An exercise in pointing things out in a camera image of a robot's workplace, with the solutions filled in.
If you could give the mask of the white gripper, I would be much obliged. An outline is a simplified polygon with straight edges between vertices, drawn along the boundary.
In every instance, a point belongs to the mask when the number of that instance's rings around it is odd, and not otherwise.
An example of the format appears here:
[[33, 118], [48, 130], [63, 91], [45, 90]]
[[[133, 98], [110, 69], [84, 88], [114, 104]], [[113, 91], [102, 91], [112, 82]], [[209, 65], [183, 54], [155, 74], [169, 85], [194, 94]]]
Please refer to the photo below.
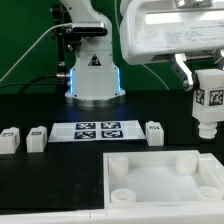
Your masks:
[[126, 62], [150, 63], [175, 54], [185, 91], [192, 90], [194, 82], [184, 53], [215, 50], [214, 63], [224, 69], [224, 0], [121, 0], [120, 12]]

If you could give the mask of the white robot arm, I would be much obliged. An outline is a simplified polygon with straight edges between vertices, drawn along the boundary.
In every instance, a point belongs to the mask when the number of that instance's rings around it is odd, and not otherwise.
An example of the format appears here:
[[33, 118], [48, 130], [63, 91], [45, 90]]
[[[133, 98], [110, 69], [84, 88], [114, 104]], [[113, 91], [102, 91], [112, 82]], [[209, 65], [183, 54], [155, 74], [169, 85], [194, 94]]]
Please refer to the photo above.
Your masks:
[[[93, 9], [91, 0], [60, 0], [79, 38], [70, 70], [68, 102], [103, 106], [125, 96], [113, 62], [112, 24]], [[194, 85], [185, 61], [224, 49], [224, 0], [121, 0], [120, 46], [131, 65], [172, 60], [186, 90]]]

